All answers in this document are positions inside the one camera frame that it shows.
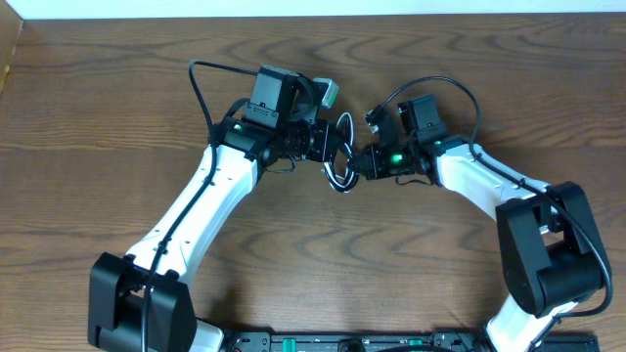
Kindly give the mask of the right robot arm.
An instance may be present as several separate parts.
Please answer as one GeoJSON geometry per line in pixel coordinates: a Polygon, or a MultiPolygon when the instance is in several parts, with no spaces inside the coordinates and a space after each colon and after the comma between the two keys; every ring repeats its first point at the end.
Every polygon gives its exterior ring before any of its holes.
{"type": "Polygon", "coordinates": [[[598,290],[612,297],[611,269],[590,204],[575,183],[526,178],[440,119],[433,96],[398,106],[401,141],[383,106],[365,116],[377,142],[349,165],[369,180],[409,175],[455,192],[495,220],[509,295],[473,343],[476,351],[534,351],[562,319],[598,290]]]}

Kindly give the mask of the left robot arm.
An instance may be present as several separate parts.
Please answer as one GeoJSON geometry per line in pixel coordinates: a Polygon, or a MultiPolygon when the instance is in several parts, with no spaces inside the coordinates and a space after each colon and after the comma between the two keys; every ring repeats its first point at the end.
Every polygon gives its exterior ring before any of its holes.
{"type": "Polygon", "coordinates": [[[326,162],[337,133],[319,116],[338,93],[329,78],[275,66],[254,72],[250,97],[209,121],[208,145],[182,193],[124,256],[91,269],[87,339],[104,351],[218,351],[222,329],[198,318],[191,288],[237,204],[280,159],[326,162]]]}

